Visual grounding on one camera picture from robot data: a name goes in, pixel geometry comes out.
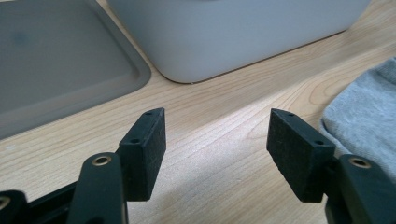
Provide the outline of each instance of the wooden table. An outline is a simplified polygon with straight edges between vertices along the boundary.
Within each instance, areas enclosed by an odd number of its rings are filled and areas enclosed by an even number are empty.
[[[266,151],[270,108],[316,127],[340,91],[394,55],[396,1],[374,0],[339,35],[205,82],[177,84],[148,61],[143,89],[0,141],[0,190],[32,201],[76,181],[85,159],[164,107],[163,165],[151,200],[128,203],[131,223],[326,223],[324,204],[300,203]]]

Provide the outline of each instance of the white plastic container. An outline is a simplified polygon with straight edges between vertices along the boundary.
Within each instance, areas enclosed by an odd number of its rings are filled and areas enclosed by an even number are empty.
[[[191,83],[344,31],[370,0],[108,0],[167,78]]]

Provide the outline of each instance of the gray tray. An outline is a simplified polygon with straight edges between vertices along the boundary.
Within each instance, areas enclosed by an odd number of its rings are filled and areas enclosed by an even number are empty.
[[[150,70],[95,1],[0,3],[0,139],[143,87]]]

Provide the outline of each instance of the gray cloth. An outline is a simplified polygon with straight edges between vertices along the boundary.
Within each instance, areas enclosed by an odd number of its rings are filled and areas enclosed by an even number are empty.
[[[336,144],[335,157],[372,160],[396,185],[396,57],[342,91],[324,110],[319,131]]]

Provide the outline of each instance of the wood grain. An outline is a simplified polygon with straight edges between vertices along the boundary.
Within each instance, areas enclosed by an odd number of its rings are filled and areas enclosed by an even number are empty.
[[[143,89],[0,141],[0,190],[33,200],[76,181],[85,159],[115,151],[140,114],[164,107],[167,151],[151,200],[128,204],[131,223],[326,223],[324,204],[300,203],[265,149],[270,108],[317,126],[340,91],[394,55],[396,1],[374,0],[341,34],[193,85],[144,56]]]

